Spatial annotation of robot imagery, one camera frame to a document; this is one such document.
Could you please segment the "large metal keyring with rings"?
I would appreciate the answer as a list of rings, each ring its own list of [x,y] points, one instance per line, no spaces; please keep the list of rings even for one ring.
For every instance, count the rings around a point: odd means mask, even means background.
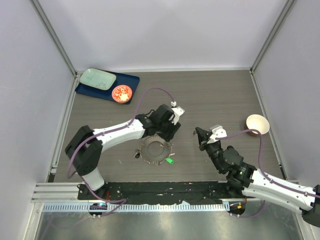
[[[172,144],[158,135],[143,138],[138,150],[141,159],[151,166],[161,165],[174,154]]]

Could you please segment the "green key tag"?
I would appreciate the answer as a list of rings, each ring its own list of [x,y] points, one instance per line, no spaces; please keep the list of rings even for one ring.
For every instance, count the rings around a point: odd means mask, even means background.
[[[166,162],[169,163],[169,164],[171,164],[171,165],[174,164],[174,160],[171,159],[171,158],[167,158],[167,159],[166,159]]]

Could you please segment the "silver key black head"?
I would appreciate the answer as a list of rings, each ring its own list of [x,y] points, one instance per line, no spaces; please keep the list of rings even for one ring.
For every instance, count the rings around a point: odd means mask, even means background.
[[[139,149],[136,149],[135,150],[135,153],[134,153],[134,156],[133,156],[135,159],[138,159],[141,157],[141,152]]]

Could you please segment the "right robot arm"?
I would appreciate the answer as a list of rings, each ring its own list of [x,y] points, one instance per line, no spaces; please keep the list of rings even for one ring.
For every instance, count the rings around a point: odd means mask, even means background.
[[[261,166],[255,167],[244,161],[233,146],[222,148],[221,141],[229,139],[226,130],[217,125],[210,130],[196,127],[199,150],[205,151],[219,174],[225,175],[226,193],[233,198],[240,194],[300,214],[308,224],[320,226],[320,186],[304,186],[275,177]]]

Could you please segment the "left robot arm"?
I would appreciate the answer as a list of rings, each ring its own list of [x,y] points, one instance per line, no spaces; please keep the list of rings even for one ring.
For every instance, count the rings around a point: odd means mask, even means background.
[[[106,200],[108,183],[98,170],[101,154],[116,145],[131,140],[141,140],[138,150],[152,165],[165,161],[172,152],[169,144],[181,127],[184,114],[180,106],[162,104],[147,114],[138,114],[124,123],[101,129],[82,126],[65,148],[69,165],[83,179],[84,189],[93,199]]]

